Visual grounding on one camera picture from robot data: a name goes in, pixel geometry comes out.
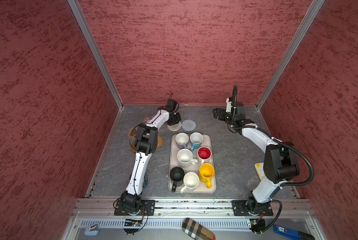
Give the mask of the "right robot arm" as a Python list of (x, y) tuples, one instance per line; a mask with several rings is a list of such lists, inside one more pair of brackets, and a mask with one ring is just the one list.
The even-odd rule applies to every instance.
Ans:
[[(257, 215), (264, 212), (273, 201), (276, 193), (285, 186), (305, 186), (310, 184), (315, 176), (314, 168), (310, 161), (291, 142), (283, 142), (276, 139), (265, 130), (258, 127), (255, 122), (237, 117), (236, 110), (216, 108), (213, 110), (215, 119), (226, 122), (233, 133), (239, 133), (255, 143), (264, 153), (264, 178), (252, 191), (247, 199), (247, 212)], [(298, 157), (301, 157), (309, 169), (307, 180), (291, 183), (290, 181), (299, 175), (300, 168)]]

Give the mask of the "brown wicker round coaster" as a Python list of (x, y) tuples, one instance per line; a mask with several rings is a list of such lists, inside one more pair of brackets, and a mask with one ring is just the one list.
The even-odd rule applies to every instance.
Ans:
[(163, 139), (161, 136), (158, 136), (157, 138), (157, 148), (160, 148), (163, 144)]

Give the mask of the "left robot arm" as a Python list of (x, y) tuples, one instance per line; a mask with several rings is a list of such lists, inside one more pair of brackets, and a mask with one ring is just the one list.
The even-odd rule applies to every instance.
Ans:
[(129, 213), (137, 213), (141, 207), (141, 194), (145, 172), (152, 154), (158, 145), (158, 130), (163, 124), (175, 125), (181, 121), (177, 107), (160, 107), (157, 114), (147, 123), (136, 128), (134, 142), (135, 164), (126, 190), (120, 197), (121, 206)]

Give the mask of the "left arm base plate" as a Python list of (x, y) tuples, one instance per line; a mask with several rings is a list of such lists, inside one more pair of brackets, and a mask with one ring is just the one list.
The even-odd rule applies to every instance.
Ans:
[(155, 209), (155, 200), (142, 200), (140, 209), (136, 212), (127, 210), (120, 200), (115, 202), (114, 215), (115, 216), (153, 216)]

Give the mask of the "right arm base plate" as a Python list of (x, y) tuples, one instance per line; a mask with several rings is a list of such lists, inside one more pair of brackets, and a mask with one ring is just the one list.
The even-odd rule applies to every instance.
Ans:
[(248, 200), (233, 200), (232, 209), (234, 216), (266, 217), (274, 215), (270, 202), (257, 203), (252, 198)]

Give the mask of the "grey round coaster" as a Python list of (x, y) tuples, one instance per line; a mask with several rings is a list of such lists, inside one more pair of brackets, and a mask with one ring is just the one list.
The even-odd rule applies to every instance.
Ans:
[(193, 131), (196, 128), (196, 123), (193, 120), (185, 120), (182, 123), (182, 128), (184, 131)]

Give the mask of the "pink flower coaster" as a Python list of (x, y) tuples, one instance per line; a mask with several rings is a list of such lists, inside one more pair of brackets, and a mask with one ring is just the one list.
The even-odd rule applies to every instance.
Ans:
[(152, 121), (152, 118), (144, 118), (143, 119), (143, 122), (147, 123), (147, 124), (150, 123), (151, 121)]

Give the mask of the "paw print coaster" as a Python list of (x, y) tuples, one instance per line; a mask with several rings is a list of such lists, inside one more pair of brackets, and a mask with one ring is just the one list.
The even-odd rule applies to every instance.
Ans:
[(132, 142), (134, 142), (136, 134), (137, 134), (137, 127), (136, 128), (130, 128), (129, 131), (128, 131), (127, 136)]

